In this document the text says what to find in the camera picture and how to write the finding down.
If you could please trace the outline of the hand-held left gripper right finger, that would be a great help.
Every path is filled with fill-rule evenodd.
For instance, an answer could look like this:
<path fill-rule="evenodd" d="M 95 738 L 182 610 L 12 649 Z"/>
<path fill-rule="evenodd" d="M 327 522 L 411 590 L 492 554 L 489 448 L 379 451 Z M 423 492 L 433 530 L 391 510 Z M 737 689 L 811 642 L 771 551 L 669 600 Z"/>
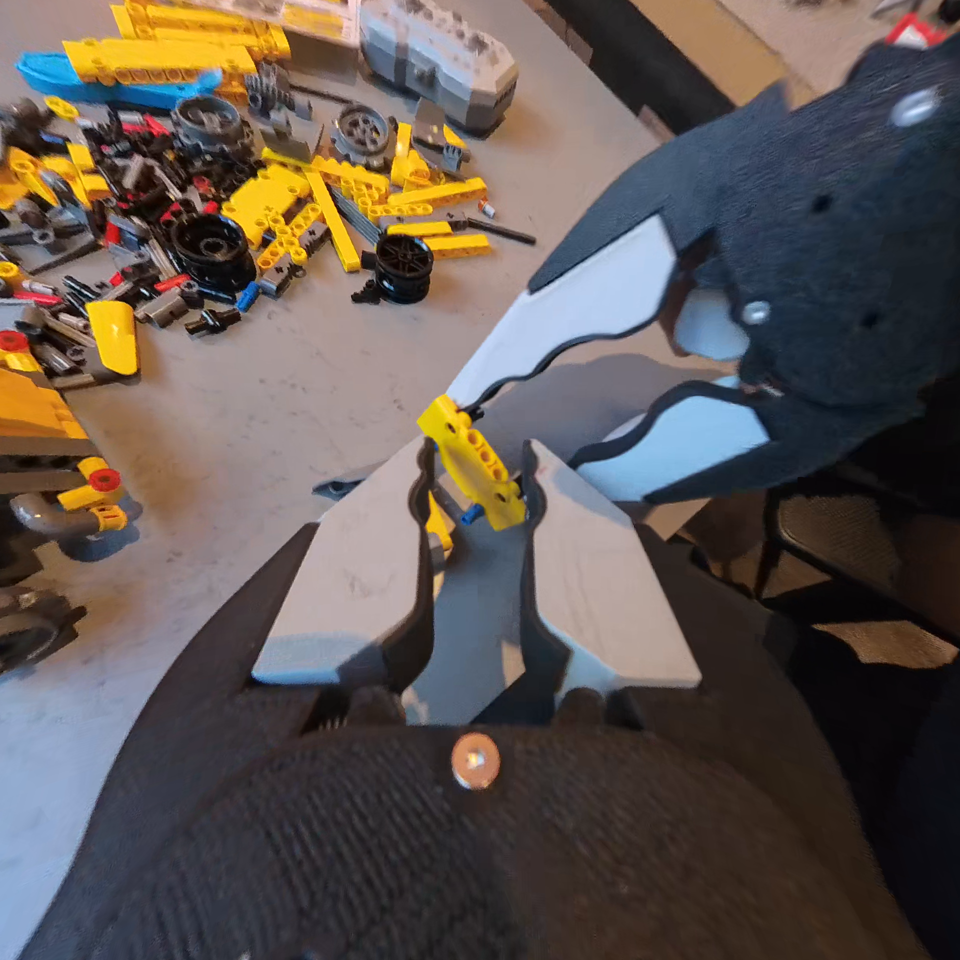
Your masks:
<path fill-rule="evenodd" d="M 552 694 L 696 690 L 702 672 L 630 516 L 542 442 L 523 445 L 521 651 Z"/>

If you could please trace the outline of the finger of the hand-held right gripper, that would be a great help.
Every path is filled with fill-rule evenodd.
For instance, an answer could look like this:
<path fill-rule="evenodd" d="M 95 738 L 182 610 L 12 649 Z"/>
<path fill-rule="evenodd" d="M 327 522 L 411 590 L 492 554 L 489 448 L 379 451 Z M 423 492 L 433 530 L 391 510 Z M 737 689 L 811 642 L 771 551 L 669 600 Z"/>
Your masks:
<path fill-rule="evenodd" d="M 578 451 L 571 468 L 611 501 L 653 502 L 770 442 L 738 378 L 695 380 Z"/>
<path fill-rule="evenodd" d="M 738 361 L 749 344 L 733 317 L 726 282 L 682 279 L 713 252 L 714 230 L 682 241 L 664 216 L 651 216 L 569 266 L 557 247 L 446 389 L 468 411 L 503 388 L 538 377 L 560 356 L 594 342 L 616 342 L 647 329 L 678 303 L 673 338 L 683 353 Z"/>

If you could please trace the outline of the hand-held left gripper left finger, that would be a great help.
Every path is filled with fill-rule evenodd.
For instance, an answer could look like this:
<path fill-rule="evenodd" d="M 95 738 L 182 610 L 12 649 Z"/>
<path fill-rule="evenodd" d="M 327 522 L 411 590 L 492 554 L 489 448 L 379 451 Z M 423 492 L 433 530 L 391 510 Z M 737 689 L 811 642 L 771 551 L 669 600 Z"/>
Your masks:
<path fill-rule="evenodd" d="M 401 694 L 434 649 L 434 445 L 406 444 L 319 519 L 252 666 L 273 686 Z"/>

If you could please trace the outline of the grey striped wedge brick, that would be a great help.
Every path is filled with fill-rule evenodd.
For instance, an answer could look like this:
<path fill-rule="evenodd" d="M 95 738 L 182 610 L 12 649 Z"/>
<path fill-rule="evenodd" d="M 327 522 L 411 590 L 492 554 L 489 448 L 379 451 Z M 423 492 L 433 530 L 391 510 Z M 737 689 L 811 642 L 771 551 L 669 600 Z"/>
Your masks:
<path fill-rule="evenodd" d="M 312 487 L 311 493 L 315 497 L 324 498 L 331 502 L 338 502 L 348 496 L 366 479 L 375 474 L 384 463 L 385 461 L 380 461 L 358 468 L 356 467 L 345 474 L 321 481 Z"/>

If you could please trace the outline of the yellow short toy beam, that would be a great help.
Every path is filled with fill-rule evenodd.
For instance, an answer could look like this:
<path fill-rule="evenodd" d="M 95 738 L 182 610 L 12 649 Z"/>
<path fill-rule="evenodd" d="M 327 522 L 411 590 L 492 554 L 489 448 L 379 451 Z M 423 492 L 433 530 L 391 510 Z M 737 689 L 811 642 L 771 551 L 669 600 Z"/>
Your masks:
<path fill-rule="evenodd" d="M 444 560 L 453 551 L 452 531 L 454 523 L 437 501 L 432 490 L 428 492 L 428 517 L 424 526 L 431 550 L 441 550 Z"/>

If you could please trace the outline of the grey desk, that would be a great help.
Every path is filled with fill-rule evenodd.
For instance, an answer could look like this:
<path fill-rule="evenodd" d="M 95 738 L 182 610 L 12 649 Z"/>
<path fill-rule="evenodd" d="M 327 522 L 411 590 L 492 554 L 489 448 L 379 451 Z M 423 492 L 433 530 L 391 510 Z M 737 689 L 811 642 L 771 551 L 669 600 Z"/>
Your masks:
<path fill-rule="evenodd" d="M 506 120 L 474 149 L 498 219 L 533 234 L 442 260 L 424 306 L 363 307 L 330 248 L 222 335 L 140 335 L 141 380 L 71 395 L 143 505 L 138 538 L 84 562 L 46 544 L 45 584 L 86 606 L 78 639 L 2 678 L 2 958 L 57 893 L 114 758 L 198 630 L 322 511 L 313 486 L 386 459 L 546 255 L 655 140 L 524 2 L 442 2 L 506 42 Z"/>

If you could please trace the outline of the black mesh office chair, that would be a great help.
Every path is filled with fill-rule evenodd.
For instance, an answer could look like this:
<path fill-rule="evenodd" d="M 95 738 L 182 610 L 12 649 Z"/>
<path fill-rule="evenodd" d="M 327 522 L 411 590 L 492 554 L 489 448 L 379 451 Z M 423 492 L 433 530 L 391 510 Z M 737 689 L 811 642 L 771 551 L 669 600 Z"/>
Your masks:
<path fill-rule="evenodd" d="M 751 594 L 861 663 L 958 665 L 958 518 L 838 471 L 766 494 Z"/>

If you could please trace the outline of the black toy wheel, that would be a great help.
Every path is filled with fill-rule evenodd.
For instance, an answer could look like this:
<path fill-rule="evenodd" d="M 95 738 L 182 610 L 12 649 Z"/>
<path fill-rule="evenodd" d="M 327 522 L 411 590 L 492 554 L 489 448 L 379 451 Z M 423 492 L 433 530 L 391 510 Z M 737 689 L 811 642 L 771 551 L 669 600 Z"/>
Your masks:
<path fill-rule="evenodd" d="M 243 228 L 219 213 L 180 217 L 167 236 L 174 263 L 203 288 L 236 295 L 258 279 Z"/>
<path fill-rule="evenodd" d="M 426 298 L 435 260 L 423 238 L 382 234 L 374 256 L 373 282 L 380 299 L 409 306 Z"/>

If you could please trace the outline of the grey toy battery box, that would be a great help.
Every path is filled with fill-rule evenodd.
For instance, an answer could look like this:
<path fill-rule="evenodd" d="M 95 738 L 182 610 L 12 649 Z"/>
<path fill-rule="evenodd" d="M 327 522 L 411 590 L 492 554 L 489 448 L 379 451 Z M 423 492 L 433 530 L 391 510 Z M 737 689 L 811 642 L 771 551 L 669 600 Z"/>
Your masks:
<path fill-rule="evenodd" d="M 429 1 L 365 1 L 361 52 L 389 86 L 440 107 L 454 126 L 486 136 L 512 104 L 520 68 L 507 46 Z"/>

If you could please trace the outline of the grey toy wheel hub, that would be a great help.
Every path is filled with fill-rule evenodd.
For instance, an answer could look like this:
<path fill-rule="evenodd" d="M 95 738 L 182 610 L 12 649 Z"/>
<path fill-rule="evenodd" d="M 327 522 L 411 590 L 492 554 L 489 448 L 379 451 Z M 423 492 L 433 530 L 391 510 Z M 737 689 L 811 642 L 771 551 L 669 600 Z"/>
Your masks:
<path fill-rule="evenodd" d="M 171 121 L 174 142 L 188 154 L 234 156 L 254 148 L 249 123 L 233 104 L 211 95 L 179 101 Z"/>
<path fill-rule="evenodd" d="M 334 119 L 330 138 L 341 159 L 368 170 L 381 172 L 389 167 L 396 154 L 398 125 L 392 116 L 351 102 Z"/>

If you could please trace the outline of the pile of loose toy bricks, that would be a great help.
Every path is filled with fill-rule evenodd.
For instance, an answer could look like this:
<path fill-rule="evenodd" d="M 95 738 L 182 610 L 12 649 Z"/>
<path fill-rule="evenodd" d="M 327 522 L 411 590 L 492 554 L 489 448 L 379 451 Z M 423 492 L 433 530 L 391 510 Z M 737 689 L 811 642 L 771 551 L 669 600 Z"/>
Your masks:
<path fill-rule="evenodd" d="M 251 152 L 234 155 L 181 150 L 173 109 L 54 96 L 2 104 L 2 331 L 26 334 L 55 389 L 141 376 L 141 361 L 131 377 L 101 366 L 90 302 L 129 304 L 137 341 L 138 326 L 175 325 L 203 341 L 234 329 L 260 300 L 283 298 L 326 246 L 367 281 L 382 234 L 422 238 L 434 265 L 486 256 L 493 237 L 537 244 L 481 215 L 487 184 L 463 175 L 471 152 L 426 101 L 412 124 L 391 116 L 395 155 L 375 172 L 324 147 L 312 102 L 297 97 L 320 90 L 287 86 L 270 63 L 245 80 L 247 111 L 212 95 L 251 128 Z M 195 213 L 219 213 L 246 234 L 258 277 L 239 294 L 198 285 L 172 258 L 170 226 Z"/>

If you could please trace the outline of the yellow rounded toy panel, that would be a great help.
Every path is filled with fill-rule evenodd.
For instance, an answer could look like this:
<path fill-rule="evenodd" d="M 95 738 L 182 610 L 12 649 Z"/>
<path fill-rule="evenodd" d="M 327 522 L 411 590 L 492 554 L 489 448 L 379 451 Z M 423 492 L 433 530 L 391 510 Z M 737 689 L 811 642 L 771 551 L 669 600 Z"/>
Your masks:
<path fill-rule="evenodd" d="M 101 366 L 121 378 L 138 376 L 140 356 L 135 310 L 121 300 L 94 300 L 86 315 Z"/>

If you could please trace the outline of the partly built yellow toy vehicle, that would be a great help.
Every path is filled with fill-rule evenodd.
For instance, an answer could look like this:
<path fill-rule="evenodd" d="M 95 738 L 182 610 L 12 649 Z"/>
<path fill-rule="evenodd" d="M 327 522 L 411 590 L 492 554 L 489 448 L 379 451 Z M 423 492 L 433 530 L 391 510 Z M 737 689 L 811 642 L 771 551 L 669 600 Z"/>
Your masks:
<path fill-rule="evenodd" d="M 138 537 L 140 505 L 100 456 L 26 334 L 1 334 L 1 673 L 32 667 L 78 636 L 87 614 L 37 580 L 38 550 L 99 562 Z"/>

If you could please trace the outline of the printed paper sheet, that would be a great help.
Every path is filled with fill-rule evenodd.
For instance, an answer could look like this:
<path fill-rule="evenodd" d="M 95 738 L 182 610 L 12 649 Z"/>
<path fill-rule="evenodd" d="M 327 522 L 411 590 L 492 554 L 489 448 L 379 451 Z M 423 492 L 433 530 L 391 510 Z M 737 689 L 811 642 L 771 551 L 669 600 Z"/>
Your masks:
<path fill-rule="evenodd" d="M 321 42 L 357 50 L 359 1 L 184 1 L 184 5 L 262 20 Z"/>

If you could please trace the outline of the blue curved toy panel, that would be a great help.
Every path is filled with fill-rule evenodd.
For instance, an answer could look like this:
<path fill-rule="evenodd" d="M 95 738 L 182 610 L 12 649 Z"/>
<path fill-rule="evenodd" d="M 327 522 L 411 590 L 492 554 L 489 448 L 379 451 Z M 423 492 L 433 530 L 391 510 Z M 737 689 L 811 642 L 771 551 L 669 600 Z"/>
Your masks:
<path fill-rule="evenodd" d="M 80 79 L 66 53 L 25 52 L 15 67 L 33 91 L 78 104 L 134 107 L 171 112 L 178 102 L 211 96 L 220 86 L 220 69 L 206 70 L 192 81 L 115 83 Z"/>

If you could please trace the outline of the yellow beam frame assembly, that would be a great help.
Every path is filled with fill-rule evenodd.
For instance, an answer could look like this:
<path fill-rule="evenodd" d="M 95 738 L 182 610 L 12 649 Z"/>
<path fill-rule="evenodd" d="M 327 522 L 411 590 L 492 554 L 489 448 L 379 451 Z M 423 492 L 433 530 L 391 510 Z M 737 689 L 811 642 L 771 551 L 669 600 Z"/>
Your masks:
<path fill-rule="evenodd" d="M 117 36 L 62 42 L 83 82 L 172 85 L 219 70 L 224 83 L 238 84 L 261 64 L 292 56 L 281 27 L 236 13 L 148 2 L 123 2 L 111 11 Z"/>

